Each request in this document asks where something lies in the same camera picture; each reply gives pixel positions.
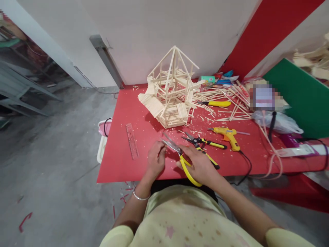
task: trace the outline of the red wall panel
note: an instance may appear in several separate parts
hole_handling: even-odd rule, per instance
[[[324,0],[263,0],[221,71],[244,78]]]

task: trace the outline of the table leg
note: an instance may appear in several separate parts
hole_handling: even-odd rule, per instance
[[[329,213],[329,191],[305,176],[287,176],[289,185],[283,188],[250,188],[252,194],[323,213]]]

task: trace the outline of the gray plastic chair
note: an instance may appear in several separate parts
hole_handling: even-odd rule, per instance
[[[23,106],[27,109],[30,109],[34,112],[37,112],[44,116],[50,116],[49,113],[46,113],[32,105],[29,105],[23,101],[21,98],[31,89],[38,90],[49,97],[62,101],[59,97],[52,94],[48,90],[44,89],[35,82],[29,80],[27,77],[19,74],[17,71],[9,67],[3,62],[0,62],[0,94],[6,97],[6,99],[0,99],[0,105],[14,110],[18,113],[21,113],[27,117],[31,117],[24,111],[13,107],[14,105]]]

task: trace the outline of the yellow shirt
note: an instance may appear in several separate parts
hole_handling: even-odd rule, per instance
[[[313,246],[281,229],[266,233],[269,247]],[[203,191],[174,185],[154,193],[144,220],[134,236],[127,226],[109,231],[100,247],[126,246],[261,246],[241,227],[226,218],[220,206]]]

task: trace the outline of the hand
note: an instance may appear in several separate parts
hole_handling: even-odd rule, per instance
[[[167,147],[163,142],[156,141],[147,155],[147,173],[154,176],[154,179],[162,172],[165,167],[165,153]]]
[[[198,151],[194,146],[179,145],[183,152],[191,159],[192,166],[186,166],[191,176],[199,183],[212,188],[222,178],[214,168],[208,156]]]

